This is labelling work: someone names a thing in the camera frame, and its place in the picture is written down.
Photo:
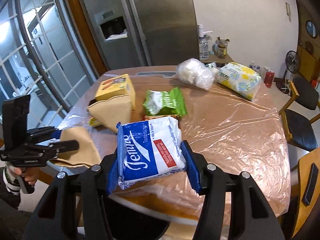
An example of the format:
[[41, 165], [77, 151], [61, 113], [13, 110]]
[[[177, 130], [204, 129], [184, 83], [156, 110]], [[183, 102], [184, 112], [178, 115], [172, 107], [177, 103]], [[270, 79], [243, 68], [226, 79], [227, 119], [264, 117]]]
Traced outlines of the left hand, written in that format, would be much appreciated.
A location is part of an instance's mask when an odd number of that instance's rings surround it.
[[38, 178], [39, 178], [39, 172], [40, 169], [37, 167], [30, 167], [30, 168], [20, 168], [20, 167], [15, 167], [14, 172], [18, 175], [24, 178], [24, 180], [29, 184], [29, 185], [34, 185]]

